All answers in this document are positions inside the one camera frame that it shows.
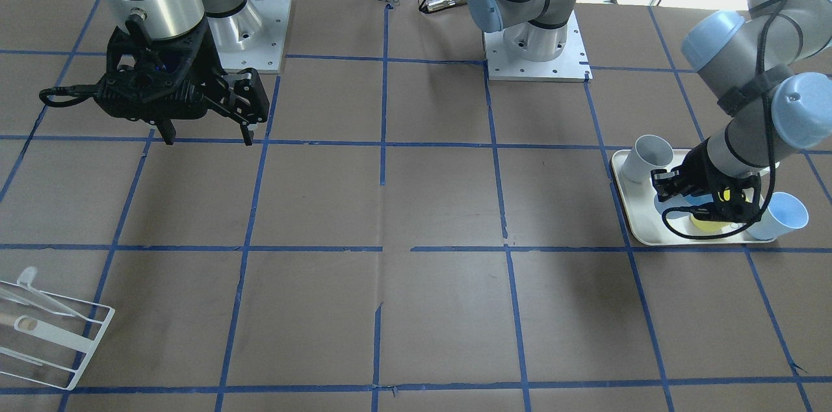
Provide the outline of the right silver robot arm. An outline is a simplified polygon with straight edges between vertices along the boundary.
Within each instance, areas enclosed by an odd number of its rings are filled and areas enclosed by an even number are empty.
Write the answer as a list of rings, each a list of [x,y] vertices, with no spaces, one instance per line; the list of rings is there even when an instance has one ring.
[[[261,70],[279,72],[292,0],[107,1],[117,25],[106,72],[95,85],[42,90],[45,104],[92,99],[109,116],[145,122],[167,144],[175,121],[211,111],[237,123],[252,145],[270,116]]]

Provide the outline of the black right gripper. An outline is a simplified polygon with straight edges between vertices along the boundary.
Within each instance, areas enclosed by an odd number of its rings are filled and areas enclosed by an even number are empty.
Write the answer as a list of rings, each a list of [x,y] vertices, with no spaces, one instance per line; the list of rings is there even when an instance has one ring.
[[[140,47],[122,28],[113,30],[94,101],[112,117],[153,122],[166,145],[176,141],[172,120],[197,120],[211,107],[237,122],[251,146],[256,125],[268,121],[270,109],[258,70],[225,75],[207,22],[149,47]]]

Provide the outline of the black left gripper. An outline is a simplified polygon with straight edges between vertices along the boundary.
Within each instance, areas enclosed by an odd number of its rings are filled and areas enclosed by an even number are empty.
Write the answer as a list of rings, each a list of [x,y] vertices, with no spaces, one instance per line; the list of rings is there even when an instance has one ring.
[[[735,178],[717,169],[709,158],[708,144],[702,142],[690,152],[680,166],[654,169],[651,184],[659,202],[675,196],[710,196],[705,204],[709,222],[757,223],[760,220],[761,179]]]

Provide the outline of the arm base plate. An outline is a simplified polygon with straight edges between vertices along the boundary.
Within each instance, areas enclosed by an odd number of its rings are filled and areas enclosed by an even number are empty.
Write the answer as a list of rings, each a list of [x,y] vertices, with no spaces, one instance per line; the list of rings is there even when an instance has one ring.
[[[292,0],[247,0],[240,12],[207,18],[220,57],[229,73],[253,68],[279,74],[283,64]]]
[[[526,22],[484,33],[482,39],[491,80],[583,83],[593,78],[574,12],[556,29]]]

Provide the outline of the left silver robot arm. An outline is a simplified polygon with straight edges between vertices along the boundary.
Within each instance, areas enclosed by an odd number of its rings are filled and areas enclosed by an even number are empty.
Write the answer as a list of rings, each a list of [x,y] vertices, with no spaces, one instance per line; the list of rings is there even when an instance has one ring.
[[[467,0],[486,33],[520,26],[516,44],[565,33],[576,0]],[[661,202],[710,196],[687,212],[708,222],[753,225],[772,200],[760,171],[830,136],[830,78],[796,73],[794,62],[830,48],[830,0],[747,0],[749,18],[719,10],[684,37],[681,50],[731,121],[687,153],[680,166],[654,170]]]

